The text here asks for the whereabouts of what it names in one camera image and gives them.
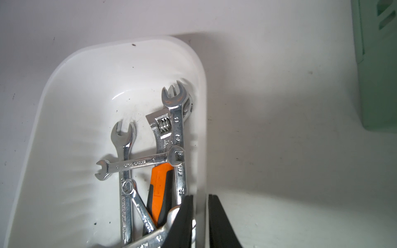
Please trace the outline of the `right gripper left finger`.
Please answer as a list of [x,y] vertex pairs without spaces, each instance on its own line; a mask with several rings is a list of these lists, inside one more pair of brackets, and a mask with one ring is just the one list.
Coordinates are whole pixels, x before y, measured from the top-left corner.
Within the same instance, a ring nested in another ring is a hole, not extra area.
[[190,248],[192,243],[193,195],[184,197],[162,248]]

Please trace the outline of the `long silver combination wrench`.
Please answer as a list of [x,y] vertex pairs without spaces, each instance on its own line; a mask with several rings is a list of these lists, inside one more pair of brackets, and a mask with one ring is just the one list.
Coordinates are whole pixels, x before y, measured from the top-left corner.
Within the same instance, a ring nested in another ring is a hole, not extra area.
[[[133,123],[128,125],[128,130],[122,132],[122,121],[113,127],[111,141],[116,148],[120,161],[129,160],[132,145],[136,137]],[[119,173],[120,186],[120,221],[121,221],[121,246],[124,247],[133,241],[133,211],[130,193],[132,192],[132,171],[126,170]]]

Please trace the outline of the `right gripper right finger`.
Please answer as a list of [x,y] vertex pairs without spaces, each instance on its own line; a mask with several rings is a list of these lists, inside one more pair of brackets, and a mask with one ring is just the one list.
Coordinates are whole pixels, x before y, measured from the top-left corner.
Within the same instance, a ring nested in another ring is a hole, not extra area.
[[217,195],[208,196],[211,248],[242,248]]

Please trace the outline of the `white plastic storage box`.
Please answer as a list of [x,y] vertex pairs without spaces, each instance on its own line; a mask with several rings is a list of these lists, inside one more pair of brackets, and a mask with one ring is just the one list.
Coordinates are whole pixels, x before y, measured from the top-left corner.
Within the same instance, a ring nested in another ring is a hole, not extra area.
[[181,81],[194,102],[185,123],[188,191],[195,196],[197,246],[205,245],[207,82],[185,42],[144,37],[87,47],[49,78],[29,140],[6,248],[118,247],[118,176],[99,181],[101,159],[116,160],[111,130],[135,123],[135,158],[153,154],[146,115],[162,108],[161,91]]

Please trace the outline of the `small silver open-end wrench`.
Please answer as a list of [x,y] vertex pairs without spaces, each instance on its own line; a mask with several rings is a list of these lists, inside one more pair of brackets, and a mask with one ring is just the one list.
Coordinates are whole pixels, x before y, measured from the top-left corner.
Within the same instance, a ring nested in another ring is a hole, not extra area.
[[131,159],[126,161],[119,161],[111,163],[108,160],[100,160],[96,164],[101,166],[99,172],[95,174],[98,180],[104,181],[110,174],[129,171],[132,169],[158,166],[168,163],[173,167],[182,165],[185,162],[185,150],[177,145],[170,148],[168,152],[155,154],[148,157]]

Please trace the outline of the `short silver combination wrench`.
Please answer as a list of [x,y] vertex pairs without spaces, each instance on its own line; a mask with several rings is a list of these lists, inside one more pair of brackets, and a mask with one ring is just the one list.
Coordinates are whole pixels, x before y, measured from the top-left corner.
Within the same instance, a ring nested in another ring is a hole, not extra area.
[[132,204],[142,219],[146,231],[148,233],[155,231],[157,229],[155,222],[137,191],[136,181],[133,179],[125,180],[122,183],[122,193],[132,201]]

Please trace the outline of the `orange handled adjustable wrench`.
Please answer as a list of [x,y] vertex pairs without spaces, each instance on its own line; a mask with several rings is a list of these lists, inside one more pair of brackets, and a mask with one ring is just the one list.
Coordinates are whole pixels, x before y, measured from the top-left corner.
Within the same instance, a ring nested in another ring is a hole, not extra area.
[[177,94],[162,92],[164,107],[146,115],[154,133],[156,154],[149,157],[154,165],[151,174],[147,210],[154,225],[166,224],[173,203],[181,205],[187,192],[184,121],[192,112],[190,94],[183,88]]

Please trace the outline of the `green plastic file organizer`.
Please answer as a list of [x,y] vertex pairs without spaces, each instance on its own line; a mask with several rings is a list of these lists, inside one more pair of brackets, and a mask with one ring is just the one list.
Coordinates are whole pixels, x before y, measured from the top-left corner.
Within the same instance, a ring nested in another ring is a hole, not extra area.
[[352,20],[365,129],[397,132],[397,2],[352,1]]

